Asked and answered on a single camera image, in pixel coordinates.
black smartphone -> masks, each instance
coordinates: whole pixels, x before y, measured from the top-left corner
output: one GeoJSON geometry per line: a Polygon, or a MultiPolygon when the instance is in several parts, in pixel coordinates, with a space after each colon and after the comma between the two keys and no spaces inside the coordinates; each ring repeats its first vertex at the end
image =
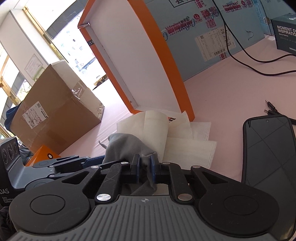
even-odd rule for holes
{"type": "Polygon", "coordinates": [[[280,207],[271,231],[278,240],[295,233],[296,141],[291,121],[284,115],[250,118],[243,125],[242,182],[272,195],[280,207]]]}

cardboard box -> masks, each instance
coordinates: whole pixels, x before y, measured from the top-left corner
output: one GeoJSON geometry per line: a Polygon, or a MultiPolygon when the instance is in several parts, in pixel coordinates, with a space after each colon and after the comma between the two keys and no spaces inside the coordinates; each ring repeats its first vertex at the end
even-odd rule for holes
{"type": "Polygon", "coordinates": [[[295,11],[283,0],[253,0],[265,34],[274,35],[271,19],[295,11]]]}
{"type": "Polygon", "coordinates": [[[296,14],[285,14],[272,20],[276,47],[296,54],[296,14]]]}
{"type": "MultiPolygon", "coordinates": [[[[264,38],[252,0],[215,0],[244,48],[264,38]]],[[[183,81],[229,56],[222,18],[212,0],[145,0],[183,81]]],[[[228,34],[232,54],[241,50],[228,34]]]]}
{"type": "Polygon", "coordinates": [[[266,16],[265,9],[260,0],[253,0],[258,18],[263,29],[263,32],[268,35],[274,35],[271,20],[266,16]]]}
{"type": "Polygon", "coordinates": [[[38,78],[10,128],[32,152],[46,145],[59,154],[98,125],[103,110],[67,62],[59,61],[38,78]]]}

black box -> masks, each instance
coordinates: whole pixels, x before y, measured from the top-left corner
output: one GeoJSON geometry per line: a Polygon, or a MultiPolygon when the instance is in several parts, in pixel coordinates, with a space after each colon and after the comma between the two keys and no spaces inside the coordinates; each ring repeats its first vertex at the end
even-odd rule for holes
{"type": "Polygon", "coordinates": [[[276,47],[296,54],[296,14],[285,14],[272,20],[276,47]]]}

black mechanical arm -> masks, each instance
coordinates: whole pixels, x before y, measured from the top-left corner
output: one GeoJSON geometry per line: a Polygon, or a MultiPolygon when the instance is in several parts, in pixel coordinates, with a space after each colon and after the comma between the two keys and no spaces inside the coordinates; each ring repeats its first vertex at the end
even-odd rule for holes
{"type": "Polygon", "coordinates": [[[139,159],[22,192],[9,207],[18,231],[10,240],[276,240],[272,196],[200,166],[182,170],[151,158],[153,181],[167,184],[169,195],[120,195],[123,184],[139,182],[139,159]]]}

brown cardboard box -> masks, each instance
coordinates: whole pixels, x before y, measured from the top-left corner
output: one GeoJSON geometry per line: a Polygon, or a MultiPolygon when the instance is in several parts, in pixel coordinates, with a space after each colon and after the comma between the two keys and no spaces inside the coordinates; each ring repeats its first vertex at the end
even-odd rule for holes
{"type": "Polygon", "coordinates": [[[59,154],[98,125],[103,110],[69,65],[59,61],[38,78],[10,128],[32,152],[46,145],[59,154]]]}

